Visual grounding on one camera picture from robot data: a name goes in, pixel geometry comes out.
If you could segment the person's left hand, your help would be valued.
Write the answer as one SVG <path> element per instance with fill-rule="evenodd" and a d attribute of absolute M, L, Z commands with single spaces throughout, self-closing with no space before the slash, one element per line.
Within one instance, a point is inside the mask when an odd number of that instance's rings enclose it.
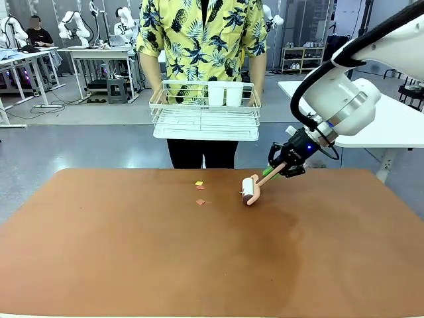
<path fill-rule="evenodd" d="M 254 88 L 251 91 L 249 102 L 247 103 L 248 107 L 261 107 L 262 105 L 262 95 L 264 90 L 259 87 L 258 89 Z"/>

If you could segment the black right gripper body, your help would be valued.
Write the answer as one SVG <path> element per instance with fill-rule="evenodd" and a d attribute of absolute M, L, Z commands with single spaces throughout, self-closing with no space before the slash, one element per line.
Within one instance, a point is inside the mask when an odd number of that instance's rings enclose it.
<path fill-rule="evenodd" d="M 320 160 L 310 159 L 316 152 L 320 151 L 321 147 L 309 137 L 305 129 L 288 127 L 286 132 L 290 135 L 290 138 L 284 143 L 284 151 L 281 153 L 285 165 L 304 165 L 305 171 L 321 168 Z"/>

